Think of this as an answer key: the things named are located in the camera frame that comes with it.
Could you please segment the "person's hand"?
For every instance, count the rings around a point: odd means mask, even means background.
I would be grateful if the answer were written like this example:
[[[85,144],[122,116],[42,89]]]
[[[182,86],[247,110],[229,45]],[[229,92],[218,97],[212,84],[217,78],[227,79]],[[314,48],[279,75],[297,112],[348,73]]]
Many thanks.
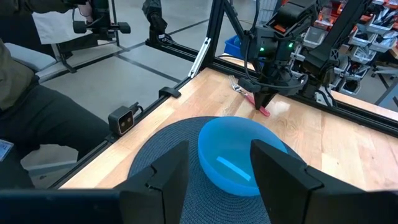
[[[83,17],[85,17],[87,22],[89,22],[89,23],[93,22],[93,17],[92,17],[93,9],[92,9],[89,1],[86,1],[84,4],[79,4],[78,8],[79,8],[80,14]]]

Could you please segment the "light blue plastic bowl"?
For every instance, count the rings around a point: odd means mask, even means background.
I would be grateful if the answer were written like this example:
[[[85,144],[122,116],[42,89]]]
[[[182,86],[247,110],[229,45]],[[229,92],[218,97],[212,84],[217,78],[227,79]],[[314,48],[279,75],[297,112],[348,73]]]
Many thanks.
[[[219,189],[243,197],[259,195],[250,158],[253,139],[287,152],[272,131],[251,119],[225,116],[202,127],[198,135],[198,158],[206,176]]]

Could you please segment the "black frame bracket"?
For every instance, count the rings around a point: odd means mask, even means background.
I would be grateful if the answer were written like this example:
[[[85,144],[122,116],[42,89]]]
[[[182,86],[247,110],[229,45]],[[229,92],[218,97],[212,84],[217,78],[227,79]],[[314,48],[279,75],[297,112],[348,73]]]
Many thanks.
[[[181,93],[174,89],[174,88],[170,88],[170,87],[163,87],[159,90],[159,98],[161,97],[173,97],[173,98],[179,98],[181,96]]]

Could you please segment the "white metal bar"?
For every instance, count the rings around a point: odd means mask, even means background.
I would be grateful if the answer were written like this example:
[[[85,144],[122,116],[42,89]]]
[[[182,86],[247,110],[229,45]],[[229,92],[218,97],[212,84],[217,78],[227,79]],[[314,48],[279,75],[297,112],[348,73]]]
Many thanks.
[[[201,48],[200,48],[200,50],[199,50],[199,52],[198,52],[198,54],[197,54],[197,56],[196,56],[196,59],[195,59],[193,65],[192,65],[192,67],[191,67],[191,69],[190,69],[190,71],[188,73],[188,77],[189,78],[195,78],[196,75],[198,74],[199,69],[200,69],[200,67],[202,65],[202,62],[203,62],[203,60],[205,58],[205,55],[206,55],[206,53],[207,53],[207,51],[208,51],[208,49],[210,47],[210,44],[211,44],[211,38],[206,37],[204,42],[203,42],[203,44],[202,44],[202,46],[201,46]]]

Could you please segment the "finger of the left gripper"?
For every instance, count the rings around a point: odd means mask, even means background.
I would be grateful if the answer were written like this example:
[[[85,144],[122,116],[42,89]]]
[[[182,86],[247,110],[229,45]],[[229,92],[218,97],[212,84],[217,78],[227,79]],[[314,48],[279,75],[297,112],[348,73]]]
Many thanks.
[[[262,106],[264,108],[272,101],[272,99],[276,96],[277,92],[267,92],[262,97]]]
[[[266,96],[266,94],[263,92],[253,93],[254,106],[257,110],[259,110],[262,107],[262,103],[264,101],[265,96]]]

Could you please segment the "grey seat cushion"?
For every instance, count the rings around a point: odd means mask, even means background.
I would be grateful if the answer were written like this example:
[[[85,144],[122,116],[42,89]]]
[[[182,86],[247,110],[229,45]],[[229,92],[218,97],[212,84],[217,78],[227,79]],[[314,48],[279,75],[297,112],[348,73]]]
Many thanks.
[[[16,44],[5,43],[6,48],[10,51],[11,57],[19,63],[29,67],[35,72],[40,72],[46,68],[56,64],[56,60],[50,55],[28,49]]]

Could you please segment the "white blue badge card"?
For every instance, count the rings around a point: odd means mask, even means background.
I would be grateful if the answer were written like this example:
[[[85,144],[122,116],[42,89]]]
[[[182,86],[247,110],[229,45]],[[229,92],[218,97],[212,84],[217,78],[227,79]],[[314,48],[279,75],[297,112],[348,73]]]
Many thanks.
[[[13,147],[13,143],[0,139],[0,162],[5,160],[7,155],[12,151]]]

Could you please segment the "parts bins shelving rack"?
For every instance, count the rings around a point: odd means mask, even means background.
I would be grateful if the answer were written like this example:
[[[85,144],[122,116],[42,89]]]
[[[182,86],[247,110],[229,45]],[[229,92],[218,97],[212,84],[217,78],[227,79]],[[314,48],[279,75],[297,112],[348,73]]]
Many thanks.
[[[330,0],[318,15],[314,25],[303,37],[300,53],[307,53],[325,41],[346,3],[360,0]],[[328,86],[350,95],[358,94],[361,80],[370,70],[378,53],[393,48],[398,40],[398,0],[372,0],[353,30],[343,39],[342,53],[333,69],[335,76]]]

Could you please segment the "blue plastic bin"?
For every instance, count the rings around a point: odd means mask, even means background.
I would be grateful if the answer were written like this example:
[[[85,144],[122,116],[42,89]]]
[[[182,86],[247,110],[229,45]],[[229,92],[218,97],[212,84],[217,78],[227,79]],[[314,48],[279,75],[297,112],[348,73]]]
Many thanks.
[[[238,35],[232,36],[224,42],[224,53],[244,60],[245,56],[243,55],[243,53],[246,52],[246,45],[249,41],[250,39],[244,38],[243,42],[241,42],[241,39]]]

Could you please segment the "round dark woven placemat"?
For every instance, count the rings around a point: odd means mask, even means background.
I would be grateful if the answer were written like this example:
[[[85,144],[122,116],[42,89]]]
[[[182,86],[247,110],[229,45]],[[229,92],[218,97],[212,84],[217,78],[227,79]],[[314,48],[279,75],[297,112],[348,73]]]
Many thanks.
[[[204,125],[219,117],[196,117],[170,124],[154,134],[135,157],[134,175],[181,141],[189,142],[189,183],[179,224],[270,224],[260,195],[243,197],[219,189],[204,173],[198,158],[198,135]],[[283,143],[287,153],[298,157]]]

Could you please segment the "red-handled metal fork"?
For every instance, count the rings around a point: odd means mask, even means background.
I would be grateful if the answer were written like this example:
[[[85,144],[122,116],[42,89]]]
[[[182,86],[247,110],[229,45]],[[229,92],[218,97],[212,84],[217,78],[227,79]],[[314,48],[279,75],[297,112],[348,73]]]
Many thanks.
[[[248,102],[250,102],[250,104],[253,105],[253,107],[256,107],[255,101],[254,101],[254,97],[248,93],[246,93],[236,82],[236,79],[233,75],[229,75],[229,82],[231,84],[231,87],[234,91],[240,93],[241,95],[243,95],[245,97],[245,99],[248,100]],[[258,111],[260,111],[264,116],[269,117],[271,115],[271,113],[266,110],[263,106],[261,106]]]

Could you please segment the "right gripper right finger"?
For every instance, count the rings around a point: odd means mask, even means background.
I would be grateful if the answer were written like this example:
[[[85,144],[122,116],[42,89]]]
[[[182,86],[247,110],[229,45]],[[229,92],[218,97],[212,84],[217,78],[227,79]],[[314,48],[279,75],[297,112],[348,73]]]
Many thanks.
[[[353,186],[261,140],[251,141],[256,184],[272,224],[343,224],[339,194]]]

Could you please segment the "person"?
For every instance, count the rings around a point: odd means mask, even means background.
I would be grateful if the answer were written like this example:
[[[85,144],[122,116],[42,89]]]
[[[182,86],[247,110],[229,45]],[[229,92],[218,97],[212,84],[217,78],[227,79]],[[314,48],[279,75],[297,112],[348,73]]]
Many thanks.
[[[109,134],[108,124],[68,96],[39,84],[0,39],[0,139],[14,144],[0,162],[0,189],[34,187],[21,160],[41,145],[77,150],[81,159]]]

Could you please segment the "white sheet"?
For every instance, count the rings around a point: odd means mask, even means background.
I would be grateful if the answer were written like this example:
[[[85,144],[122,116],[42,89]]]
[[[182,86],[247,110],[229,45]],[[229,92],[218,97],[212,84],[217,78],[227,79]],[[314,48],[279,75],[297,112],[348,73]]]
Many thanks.
[[[89,35],[92,31],[84,34],[76,34],[73,30],[73,11],[69,10],[65,13],[48,12],[45,14],[33,13],[32,17],[41,41],[41,44],[59,44],[73,40],[85,35]]]

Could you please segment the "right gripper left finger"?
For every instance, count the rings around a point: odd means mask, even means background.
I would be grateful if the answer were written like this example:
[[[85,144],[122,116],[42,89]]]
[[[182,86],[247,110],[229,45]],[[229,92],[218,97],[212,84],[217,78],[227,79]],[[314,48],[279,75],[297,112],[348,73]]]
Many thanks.
[[[121,182],[123,224],[179,224],[189,180],[189,142],[182,141]]]

